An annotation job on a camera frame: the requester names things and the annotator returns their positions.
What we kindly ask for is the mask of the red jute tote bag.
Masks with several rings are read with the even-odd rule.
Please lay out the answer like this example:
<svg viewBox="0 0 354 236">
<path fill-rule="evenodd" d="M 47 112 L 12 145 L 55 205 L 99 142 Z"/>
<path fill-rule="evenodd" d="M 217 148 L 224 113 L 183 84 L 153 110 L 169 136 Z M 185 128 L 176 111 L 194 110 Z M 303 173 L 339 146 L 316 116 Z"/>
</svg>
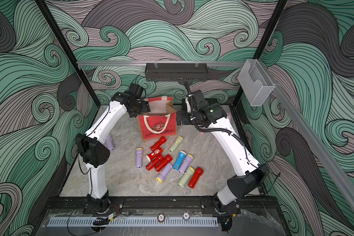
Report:
<svg viewBox="0 0 354 236">
<path fill-rule="evenodd" d="M 172 97 L 146 98 L 150 112 L 138 116 L 141 138 L 156 139 L 161 136 L 177 135 L 177 111 L 173 108 Z"/>
</svg>

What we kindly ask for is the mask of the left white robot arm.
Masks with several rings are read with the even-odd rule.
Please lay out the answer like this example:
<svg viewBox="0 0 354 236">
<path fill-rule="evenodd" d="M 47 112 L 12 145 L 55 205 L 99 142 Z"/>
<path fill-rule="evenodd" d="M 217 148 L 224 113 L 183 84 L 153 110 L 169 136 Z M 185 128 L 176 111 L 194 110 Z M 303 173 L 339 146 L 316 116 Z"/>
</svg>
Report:
<svg viewBox="0 0 354 236">
<path fill-rule="evenodd" d="M 125 114 L 136 117 L 150 111 L 149 104 L 142 98 L 142 91 L 117 92 L 94 125 L 84 134 L 77 134 L 75 141 L 78 154 L 88 169 L 88 202 L 105 212 L 109 208 L 109 193 L 105 181 L 105 163 L 111 151 L 104 145 L 109 132 Z"/>
</svg>

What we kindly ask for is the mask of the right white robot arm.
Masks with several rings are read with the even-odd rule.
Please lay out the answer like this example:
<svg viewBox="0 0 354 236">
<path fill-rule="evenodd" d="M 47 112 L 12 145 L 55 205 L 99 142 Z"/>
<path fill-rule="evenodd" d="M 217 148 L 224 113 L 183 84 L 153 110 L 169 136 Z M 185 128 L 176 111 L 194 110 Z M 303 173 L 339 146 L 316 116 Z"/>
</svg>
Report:
<svg viewBox="0 0 354 236">
<path fill-rule="evenodd" d="M 224 212 L 227 205 L 248 195 L 265 180 L 269 168 L 259 161 L 246 148 L 235 133 L 227 113 L 221 105 L 203 102 L 189 105 L 178 112 L 178 125 L 193 125 L 201 133 L 212 133 L 229 157 L 235 175 L 227 180 L 223 189 L 213 197 L 218 212 Z"/>
</svg>

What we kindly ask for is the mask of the pale green flashlight upper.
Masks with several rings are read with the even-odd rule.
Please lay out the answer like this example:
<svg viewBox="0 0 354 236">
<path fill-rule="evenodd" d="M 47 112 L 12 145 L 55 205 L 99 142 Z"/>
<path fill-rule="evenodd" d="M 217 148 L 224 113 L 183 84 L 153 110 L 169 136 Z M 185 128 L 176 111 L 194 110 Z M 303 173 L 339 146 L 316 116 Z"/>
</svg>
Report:
<svg viewBox="0 0 354 236">
<path fill-rule="evenodd" d="M 183 138 L 181 136 L 178 136 L 176 140 L 173 142 L 173 144 L 171 145 L 171 147 L 169 148 L 169 151 L 170 152 L 176 151 L 182 142 L 183 142 Z"/>
</svg>

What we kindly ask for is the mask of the pale green flashlight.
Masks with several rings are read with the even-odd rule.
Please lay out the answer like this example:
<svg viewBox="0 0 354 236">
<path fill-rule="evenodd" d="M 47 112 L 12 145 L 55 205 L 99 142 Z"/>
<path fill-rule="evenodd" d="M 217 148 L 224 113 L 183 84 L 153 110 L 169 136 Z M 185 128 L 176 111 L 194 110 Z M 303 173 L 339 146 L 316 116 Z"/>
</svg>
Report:
<svg viewBox="0 0 354 236">
<path fill-rule="evenodd" d="M 192 177 L 192 175 L 195 173 L 195 170 L 192 167 L 188 167 L 184 173 L 184 175 L 181 177 L 181 179 L 178 182 L 179 187 L 184 188 L 186 183 L 189 181 L 189 179 Z"/>
<path fill-rule="evenodd" d="M 181 136 L 178 136 L 176 140 L 173 142 L 173 144 L 171 145 L 171 147 L 169 148 L 169 151 L 170 152 L 176 151 L 182 142 L 183 142 L 183 138 Z"/>
</svg>

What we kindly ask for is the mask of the pale green flashlight lower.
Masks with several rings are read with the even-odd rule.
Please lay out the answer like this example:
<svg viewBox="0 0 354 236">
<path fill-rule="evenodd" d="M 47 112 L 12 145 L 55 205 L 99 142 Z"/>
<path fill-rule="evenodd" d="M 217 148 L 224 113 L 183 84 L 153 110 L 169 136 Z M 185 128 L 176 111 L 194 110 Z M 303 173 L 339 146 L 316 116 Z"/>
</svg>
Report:
<svg viewBox="0 0 354 236">
<path fill-rule="evenodd" d="M 195 170 L 192 167 L 188 167 L 184 173 L 184 175 L 181 177 L 181 179 L 178 182 L 179 187 L 184 188 L 186 183 L 189 181 L 189 179 L 192 177 L 192 175 L 195 173 Z"/>
</svg>

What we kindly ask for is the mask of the black wall shelf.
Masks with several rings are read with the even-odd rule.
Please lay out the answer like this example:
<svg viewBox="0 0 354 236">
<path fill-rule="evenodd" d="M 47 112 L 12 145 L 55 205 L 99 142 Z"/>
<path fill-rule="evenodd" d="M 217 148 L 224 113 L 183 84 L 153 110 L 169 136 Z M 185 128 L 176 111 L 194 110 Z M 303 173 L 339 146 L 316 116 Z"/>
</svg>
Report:
<svg viewBox="0 0 354 236">
<path fill-rule="evenodd" d="M 206 81 L 208 67 L 199 63 L 149 63 L 145 68 L 147 81 Z"/>
</svg>

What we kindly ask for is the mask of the clear plastic wall bin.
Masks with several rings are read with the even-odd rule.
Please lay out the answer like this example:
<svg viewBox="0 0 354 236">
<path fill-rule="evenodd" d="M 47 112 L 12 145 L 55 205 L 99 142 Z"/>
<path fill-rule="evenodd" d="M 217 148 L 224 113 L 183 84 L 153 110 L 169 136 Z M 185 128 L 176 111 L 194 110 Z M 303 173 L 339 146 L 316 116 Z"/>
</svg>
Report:
<svg viewBox="0 0 354 236">
<path fill-rule="evenodd" d="M 275 85 L 267 66 L 259 60 L 247 60 L 238 81 L 252 107 L 260 107 L 274 90 Z"/>
</svg>

